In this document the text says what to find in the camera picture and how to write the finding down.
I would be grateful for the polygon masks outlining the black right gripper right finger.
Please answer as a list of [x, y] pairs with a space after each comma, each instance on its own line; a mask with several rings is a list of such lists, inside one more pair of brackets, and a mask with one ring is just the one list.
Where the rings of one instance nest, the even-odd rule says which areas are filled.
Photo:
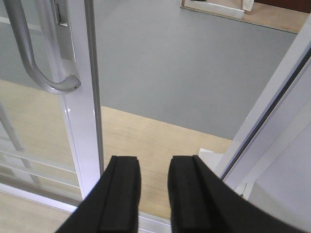
[[174, 156], [168, 174], [174, 233], [295, 233], [223, 183], [197, 156]]

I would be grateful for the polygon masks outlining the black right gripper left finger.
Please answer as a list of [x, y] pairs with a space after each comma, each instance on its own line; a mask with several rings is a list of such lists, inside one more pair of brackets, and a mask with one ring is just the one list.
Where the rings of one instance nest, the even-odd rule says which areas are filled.
[[58, 233], [136, 233], [141, 172], [134, 156], [112, 156], [97, 184]]

